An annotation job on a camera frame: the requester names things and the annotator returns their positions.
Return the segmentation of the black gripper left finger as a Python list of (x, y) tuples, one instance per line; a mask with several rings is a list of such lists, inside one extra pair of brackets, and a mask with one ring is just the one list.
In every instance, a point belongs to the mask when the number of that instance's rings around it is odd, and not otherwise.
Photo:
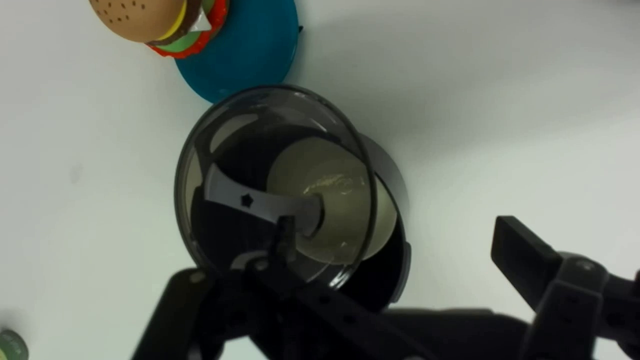
[(382, 313), (294, 277), (271, 255), (222, 277), (176, 273), (131, 360), (219, 360), (229, 341), (267, 360), (404, 360), (410, 345)]

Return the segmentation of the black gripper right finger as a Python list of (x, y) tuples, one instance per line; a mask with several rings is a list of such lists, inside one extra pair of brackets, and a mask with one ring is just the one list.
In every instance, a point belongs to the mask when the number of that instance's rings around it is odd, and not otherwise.
[(495, 219), (490, 258), (534, 310), (519, 360), (591, 360), (598, 338), (640, 360), (638, 278), (553, 250), (515, 216)]

